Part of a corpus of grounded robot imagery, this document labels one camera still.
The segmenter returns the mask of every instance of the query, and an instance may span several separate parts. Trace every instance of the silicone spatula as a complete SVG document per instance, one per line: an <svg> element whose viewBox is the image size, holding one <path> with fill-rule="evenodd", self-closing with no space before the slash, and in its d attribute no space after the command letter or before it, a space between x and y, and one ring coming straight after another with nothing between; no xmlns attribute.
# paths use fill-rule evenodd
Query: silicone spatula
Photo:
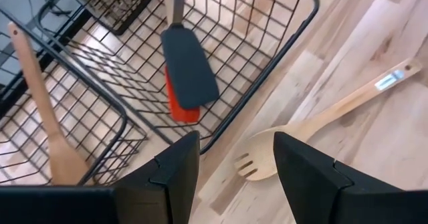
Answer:
<svg viewBox="0 0 428 224"><path fill-rule="evenodd" d="M235 153L235 168L239 175L249 181L258 181L277 173L274 158L274 134L285 132L306 142L325 125L337 120L361 104L373 99L384 91L421 70L421 64L408 59L391 68L323 112L301 122L269 128L245 140Z"/></svg>
<svg viewBox="0 0 428 224"><path fill-rule="evenodd" d="M76 149L68 144L61 130L41 75L39 62L26 34L14 23L9 24L9 32L25 81L47 134L52 184L76 185L88 172L88 166Z"/></svg>
<svg viewBox="0 0 428 224"><path fill-rule="evenodd" d="M177 102L192 109L218 99L219 88L205 52L196 35L181 24L184 0L165 0L165 7L169 26L160 39Z"/></svg>
<svg viewBox="0 0 428 224"><path fill-rule="evenodd" d="M165 68L165 78L167 79L167 94L169 99L169 110L171 111L171 117L175 121L181 121L186 123L197 122L199 119L200 109L199 107L185 110L181 108L175 97L173 86L169 79L167 68Z"/></svg>

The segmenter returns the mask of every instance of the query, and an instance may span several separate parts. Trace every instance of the slotted wooden spoon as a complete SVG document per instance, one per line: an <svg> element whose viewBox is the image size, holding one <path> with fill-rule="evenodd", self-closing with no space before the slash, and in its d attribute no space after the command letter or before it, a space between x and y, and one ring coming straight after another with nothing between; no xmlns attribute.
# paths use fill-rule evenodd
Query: slotted wooden spoon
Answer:
<svg viewBox="0 0 428 224"><path fill-rule="evenodd" d="M285 132L302 142L325 125L359 107L421 70L421 64L407 59L375 78L323 112L301 122L269 128L245 140L235 152L235 168L249 181L258 181L277 173L274 159L274 133Z"/></svg>
<svg viewBox="0 0 428 224"><path fill-rule="evenodd" d="M68 144L61 131L31 42L16 24L10 23L8 27L25 81L37 105L47 134L52 184L76 185L88 172L88 166L77 151Z"/></svg>

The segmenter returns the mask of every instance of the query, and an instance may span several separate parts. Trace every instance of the wooden handle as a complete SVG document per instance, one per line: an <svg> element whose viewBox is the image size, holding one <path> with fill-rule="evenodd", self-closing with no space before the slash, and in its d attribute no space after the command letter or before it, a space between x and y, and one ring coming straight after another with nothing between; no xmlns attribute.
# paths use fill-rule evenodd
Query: wooden handle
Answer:
<svg viewBox="0 0 428 224"><path fill-rule="evenodd" d="M37 110L43 120L43 126L48 136L61 133L60 124L57 121L54 109L50 102L49 93L46 90L45 82L41 75L39 62L34 54L31 42L26 34L14 23L9 23L9 32L12 43L15 46L17 57L21 64L21 69L31 92Z"/></svg>
<svg viewBox="0 0 428 224"><path fill-rule="evenodd" d="M307 121L307 124L311 123L312 128L316 132L325 125L359 107L361 104L413 76L421 69L422 65L417 60L413 58L407 59L341 99L335 105L314 116Z"/></svg>
<svg viewBox="0 0 428 224"><path fill-rule="evenodd" d="M168 25L181 23L185 8L185 0L165 0Z"/></svg>

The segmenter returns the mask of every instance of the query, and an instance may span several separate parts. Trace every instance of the label on handle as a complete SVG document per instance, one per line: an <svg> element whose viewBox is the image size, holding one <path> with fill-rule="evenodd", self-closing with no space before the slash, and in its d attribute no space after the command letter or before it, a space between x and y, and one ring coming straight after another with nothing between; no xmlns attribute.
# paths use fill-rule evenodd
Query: label on handle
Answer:
<svg viewBox="0 0 428 224"><path fill-rule="evenodd" d="M388 74L387 76L379 80L374 85L379 91L382 91L403 78L404 78L404 72L401 70L395 70L392 74Z"/></svg>

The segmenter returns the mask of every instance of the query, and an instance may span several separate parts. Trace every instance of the black spatula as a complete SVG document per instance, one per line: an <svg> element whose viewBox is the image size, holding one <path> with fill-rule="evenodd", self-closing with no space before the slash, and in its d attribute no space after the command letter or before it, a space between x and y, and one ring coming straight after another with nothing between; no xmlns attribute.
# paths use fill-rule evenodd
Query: black spatula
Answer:
<svg viewBox="0 0 428 224"><path fill-rule="evenodd" d="M219 88L196 35L184 28L184 0L165 0L169 27L160 35L169 77L179 105L191 109L219 97Z"/></svg>

